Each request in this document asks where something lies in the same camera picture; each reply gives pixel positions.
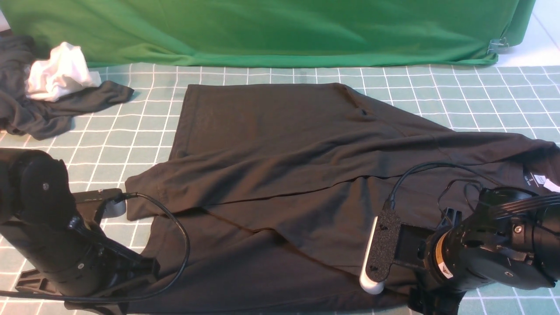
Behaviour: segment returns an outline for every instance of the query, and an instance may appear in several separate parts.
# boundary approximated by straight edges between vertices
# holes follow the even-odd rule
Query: white wall
[[[6,21],[6,18],[4,17],[4,14],[2,13],[2,11],[0,11],[0,32],[1,31],[5,31],[5,30],[9,30],[10,26],[8,25],[8,22]]]

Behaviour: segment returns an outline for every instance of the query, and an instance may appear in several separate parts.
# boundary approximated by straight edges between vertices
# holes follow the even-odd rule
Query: black cable
[[[466,178],[464,178],[464,179],[454,179],[454,180],[450,181],[449,184],[447,184],[447,187],[445,187],[444,191],[443,191],[443,192],[441,193],[441,195],[437,198],[437,208],[438,208],[438,210],[441,212],[441,214],[444,216],[444,218],[447,220],[447,222],[450,224],[450,226],[453,226],[454,223],[451,221],[451,219],[449,218],[449,216],[447,215],[447,213],[441,208],[440,202],[441,202],[441,199],[443,198],[443,196],[445,196],[445,194],[447,194],[447,192],[449,191],[449,189],[451,189],[451,186],[453,186],[453,184],[455,184],[456,182],[465,182],[465,183],[467,183],[467,184],[465,185],[465,187],[463,188],[463,194],[465,195],[465,200],[466,200],[467,205],[469,205],[469,207],[471,208],[471,210],[473,210],[473,212],[474,212],[474,209],[473,209],[473,207],[470,205],[469,199],[468,199],[467,196],[466,196],[466,188],[467,188],[468,185],[473,185],[473,186],[474,186],[474,184],[478,184],[479,187],[476,187],[476,186],[475,186],[475,188],[477,188],[477,190],[480,191],[480,190],[482,190],[482,187],[483,187],[483,186],[482,186],[482,183],[481,183],[480,181],[475,180],[475,179],[466,179]]]
[[[450,162],[427,162],[427,163],[422,163],[422,164],[418,164],[412,168],[410,168],[409,170],[407,170],[400,178],[399,180],[396,182],[395,186],[393,186],[393,190],[391,191],[391,193],[389,194],[387,200],[385,201],[385,205],[384,208],[387,207],[390,210],[394,210],[395,209],[395,195],[396,195],[396,191],[399,189],[400,185],[402,184],[402,182],[404,181],[404,179],[411,175],[412,173],[416,172],[423,172],[426,170],[430,170],[430,169],[434,169],[434,168],[460,168],[463,170],[466,170],[468,172],[471,172],[479,177],[482,177],[484,179],[486,179],[487,181],[493,183],[494,185],[497,186],[502,186],[503,184],[476,171],[473,170],[467,166],[463,166],[463,165],[459,165],[459,164],[455,164],[455,163],[450,163]]]
[[[478,187],[475,186],[473,183],[468,183],[463,187],[463,196],[465,196],[465,202],[466,204],[469,206],[470,210],[474,213],[476,211],[476,209],[470,204],[469,201],[469,196],[467,194],[466,189],[469,188],[469,186],[474,187],[474,189],[476,189],[478,191],[478,193],[480,194],[480,192],[482,191],[482,189],[484,188],[484,186],[482,186],[481,182],[478,182]]]
[[[154,205],[159,207],[161,209],[161,211],[163,211],[169,217],[169,219],[171,219],[171,221],[173,221],[177,225],[177,227],[181,231],[181,234],[183,235],[183,238],[185,239],[185,256],[183,258],[183,262],[181,264],[181,267],[177,271],[177,274],[175,275],[175,277],[173,277],[171,282],[169,282],[169,284],[167,284],[164,288],[162,288],[162,289],[160,289],[160,290],[158,290],[154,293],[148,293],[148,294],[140,295],[140,296],[137,296],[137,297],[120,297],[120,298],[68,297],[68,296],[63,296],[63,295],[22,293],[22,292],[14,292],[14,291],[0,291],[0,297],[21,298],[21,299],[41,299],[41,300],[65,301],[65,302],[74,302],[74,303],[99,303],[99,304],[101,304],[101,303],[129,303],[129,302],[151,299],[151,298],[155,297],[156,295],[159,295],[159,294],[163,293],[164,291],[169,289],[171,286],[173,286],[177,282],[177,280],[179,279],[179,277],[181,276],[183,271],[185,270],[186,264],[189,261],[190,239],[189,239],[189,235],[187,234],[187,232],[185,230],[185,227],[171,213],[171,211],[169,211],[169,209],[167,209],[167,207],[165,207],[158,200],[156,200],[156,199],[154,199],[154,198],[152,198],[148,195],[145,195],[143,193],[125,193],[125,194],[123,194],[123,197],[125,197],[125,199],[140,197],[140,198],[144,198],[144,199],[152,202]]]

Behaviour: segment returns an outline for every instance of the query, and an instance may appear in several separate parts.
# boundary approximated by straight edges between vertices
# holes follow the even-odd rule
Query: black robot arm
[[[159,265],[107,238],[102,217],[125,211],[119,189],[72,194],[64,162],[38,150],[0,149],[0,234],[35,270],[20,275],[22,293],[126,297],[155,282]],[[73,303],[68,309],[124,314],[126,303]]]
[[[555,286],[560,278],[560,194],[481,187],[473,214],[462,220],[459,211],[446,209],[431,230],[399,220],[394,205],[402,180],[376,220],[364,271],[371,281],[383,283],[391,265],[414,270],[418,285],[410,291],[410,309],[456,315],[465,293],[481,286]]]

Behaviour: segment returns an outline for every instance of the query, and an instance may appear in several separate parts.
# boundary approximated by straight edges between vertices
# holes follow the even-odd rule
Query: table surface
[[[104,80],[130,86],[133,99],[75,117],[73,130],[37,141],[0,134],[0,146],[44,150],[63,159],[73,192],[120,187],[131,175],[169,157],[189,84],[322,84],[340,82],[372,98],[456,131],[515,132],[560,143],[560,66],[388,68],[213,68],[130,64],[95,69]],[[140,252],[151,219],[104,220],[107,235]],[[0,238],[0,289],[11,290],[32,266]],[[460,315],[560,314],[560,289],[514,290],[491,285],[470,292]],[[373,311],[356,314],[373,314]],[[0,315],[90,314],[60,302],[0,298]],[[408,308],[375,314],[412,314]]]

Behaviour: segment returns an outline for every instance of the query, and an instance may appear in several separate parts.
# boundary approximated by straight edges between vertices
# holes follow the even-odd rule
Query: warning label
[[[453,278],[453,274],[451,273],[451,271],[449,271],[449,269],[447,268],[447,265],[445,264],[444,261],[444,239],[445,236],[447,235],[447,233],[445,233],[442,237],[440,237],[440,239],[437,241],[437,245],[436,245],[436,263],[437,263],[437,267],[439,267],[441,273],[444,275],[444,277],[446,277],[447,279],[451,279]]]

